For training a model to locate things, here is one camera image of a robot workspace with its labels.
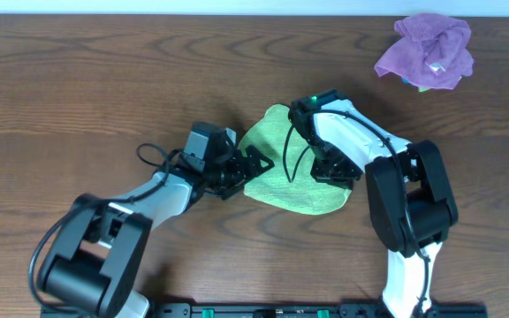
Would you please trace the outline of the green microfiber cloth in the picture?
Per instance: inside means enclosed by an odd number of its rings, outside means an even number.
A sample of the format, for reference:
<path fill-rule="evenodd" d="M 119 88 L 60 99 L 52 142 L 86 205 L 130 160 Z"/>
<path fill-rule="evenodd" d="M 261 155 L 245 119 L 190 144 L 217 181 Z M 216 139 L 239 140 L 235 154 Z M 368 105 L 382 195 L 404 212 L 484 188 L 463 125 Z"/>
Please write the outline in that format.
<path fill-rule="evenodd" d="M 269 107 L 242 138 L 239 149 L 257 148 L 275 164 L 248 182 L 244 194 L 252 199 L 292 212 L 318 216 L 342 208 L 351 191 L 316 182 L 310 175 L 315 155 L 300 135 L 291 131 L 289 108 Z"/>

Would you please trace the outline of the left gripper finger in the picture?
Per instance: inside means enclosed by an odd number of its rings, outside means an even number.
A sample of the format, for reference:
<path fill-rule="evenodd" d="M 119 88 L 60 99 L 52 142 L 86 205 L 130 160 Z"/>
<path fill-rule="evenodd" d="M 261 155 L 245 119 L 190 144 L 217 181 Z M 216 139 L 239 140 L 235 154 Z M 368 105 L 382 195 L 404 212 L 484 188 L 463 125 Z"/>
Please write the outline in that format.
<path fill-rule="evenodd" d="M 247 181 L 242 178 L 238 180 L 231 180 L 227 184 L 221 184 L 217 188 L 217 197 L 225 201 L 231 198 L 233 195 L 241 191 Z"/>
<path fill-rule="evenodd" d="M 253 145 L 246 148 L 246 155 L 243 157 L 243 172 L 246 181 L 258 178 L 274 167 L 274 162 L 258 148 Z"/>

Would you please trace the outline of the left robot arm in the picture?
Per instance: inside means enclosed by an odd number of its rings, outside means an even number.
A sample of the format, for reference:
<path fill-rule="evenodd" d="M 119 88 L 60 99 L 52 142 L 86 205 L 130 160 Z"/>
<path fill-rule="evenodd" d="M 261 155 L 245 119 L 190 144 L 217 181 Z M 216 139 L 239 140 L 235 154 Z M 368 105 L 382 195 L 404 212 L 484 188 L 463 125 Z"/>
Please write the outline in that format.
<path fill-rule="evenodd" d="M 85 193 L 43 236 L 29 263 L 29 288 L 43 317 L 151 317 L 134 288 L 150 233 L 205 193 L 226 200 L 272 169 L 256 147 L 229 138 L 166 152 L 151 179 L 117 198 Z"/>

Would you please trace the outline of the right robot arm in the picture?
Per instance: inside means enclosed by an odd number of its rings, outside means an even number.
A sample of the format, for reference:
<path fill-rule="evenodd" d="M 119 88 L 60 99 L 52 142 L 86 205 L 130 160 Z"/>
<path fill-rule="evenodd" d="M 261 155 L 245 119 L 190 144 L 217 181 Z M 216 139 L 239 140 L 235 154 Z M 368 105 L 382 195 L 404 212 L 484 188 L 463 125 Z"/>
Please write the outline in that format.
<path fill-rule="evenodd" d="M 434 262 L 459 219 L 438 147 L 386 132 L 336 89 L 293 101 L 288 119 L 315 156 L 310 175 L 316 182 L 352 189 L 365 181 L 370 221 L 388 250 L 387 311 L 434 314 Z"/>

